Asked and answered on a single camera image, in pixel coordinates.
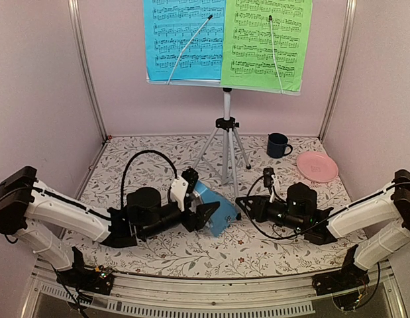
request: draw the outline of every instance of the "floral tablecloth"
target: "floral tablecloth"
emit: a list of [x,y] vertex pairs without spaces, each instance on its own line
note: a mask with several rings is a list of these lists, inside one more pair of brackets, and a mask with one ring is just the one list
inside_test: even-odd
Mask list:
[[[191,166],[206,136],[119,137],[108,144],[95,167],[82,201],[99,207],[119,206],[122,172],[129,158],[144,149],[163,152],[179,171]],[[266,136],[242,136],[243,145],[252,165],[246,170],[243,161],[238,166],[240,195],[246,195],[253,181],[265,167],[273,167],[281,183],[281,195],[295,182],[303,182],[319,195],[319,207],[340,207],[349,202],[339,178],[328,184],[306,180],[297,170],[298,154],[311,150],[325,152],[317,138],[290,138],[293,153],[282,159],[266,154]],[[222,137],[215,137],[206,159],[219,171],[222,168]],[[234,201],[232,185],[221,186],[214,172],[203,161],[198,167],[200,180],[211,189]],[[159,156],[146,154],[137,158],[129,170],[126,193],[138,187],[152,186],[165,193],[173,179],[172,170]],[[262,184],[255,193],[265,193]],[[262,229],[274,235],[272,223],[260,223]],[[277,229],[289,235],[289,229]],[[263,237],[246,217],[235,221],[218,238],[209,231],[188,233],[181,225],[157,235],[132,248],[114,249],[101,246],[77,233],[67,231],[64,240],[78,247],[90,265],[104,264],[122,272],[183,276],[199,278],[243,278],[281,276],[339,267],[349,247],[364,240],[363,231],[351,233],[338,242],[315,246],[301,237],[294,240],[272,241]]]

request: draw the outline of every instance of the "tripod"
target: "tripod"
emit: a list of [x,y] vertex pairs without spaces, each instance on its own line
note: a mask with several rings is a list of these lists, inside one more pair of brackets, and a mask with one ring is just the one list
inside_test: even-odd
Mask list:
[[[232,170],[232,181],[234,183],[234,195],[235,197],[239,197],[238,192],[238,182],[237,182],[237,172],[236,172],[236,156],[234,152],[234,138],[237,140],[238,147],[242,152],[242,157],[244,159],[244,163],[246,164],[247,169],[251,169],[251,165],[247,159],[246,152],[244,151],[244,147],[242,145],[242,141],[240,136],[238,135],[237,128],[240,126],[239,123],[236,123],[236,119],[230,116],[230,108],[231,108],[231,88],[223,88],[224,91],[224,117],[218,118],[215,123],[215,128],[213,129],[211,135],[207,139],[205,146],[202,148],[201,152],[196,158],[196,161],[193,164],[193,169],[196,169],[197,165],[199,164],[200,160],[203,160],[209,167],[221,178],[221,184],[227,184],[229,182],[228,177],[228,169],[229,169],[229,151],[230,151],[230,158],[231,158],[231,170]],[[218,130],[223,130],[223,174],[220,175],[218,171],[203,157],[206,150],[212,143],[213,137],[217,134]]]

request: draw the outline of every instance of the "mug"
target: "mug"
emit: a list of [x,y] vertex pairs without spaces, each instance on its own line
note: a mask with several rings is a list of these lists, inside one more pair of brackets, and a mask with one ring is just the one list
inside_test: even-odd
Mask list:
[[[291,154],[293,147],[288,144],[289,139],[283,134],[277,132],[268,135],[268,145],[266,147],[266,153],[271,158],[283,158]],[[290,152],[285,153],[285,149],[290,148]]]

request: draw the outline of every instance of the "paper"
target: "paper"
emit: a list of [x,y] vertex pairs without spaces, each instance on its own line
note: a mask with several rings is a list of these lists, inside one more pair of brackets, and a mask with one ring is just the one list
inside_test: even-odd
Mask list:
[[225,0],[144,0],[146,65],[152,81],[168,80],[179,53],[209,15],[213,18],[184,52],[173,80],[219,80]]
[[221,85],[299,91],[311,24],[312,0],[228,0]]

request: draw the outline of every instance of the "black clamp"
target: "black clamp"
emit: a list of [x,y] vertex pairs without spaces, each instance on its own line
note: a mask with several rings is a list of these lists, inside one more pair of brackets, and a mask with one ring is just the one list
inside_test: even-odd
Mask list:
[[240,127],[240,123],[236,123],[236,119],[234,117],[230,117],[230,119],[225,120],[223,118],[218,118],[215,126],[217,128],[224,129],[226,131],[233,130],[233,128],[238,128]]

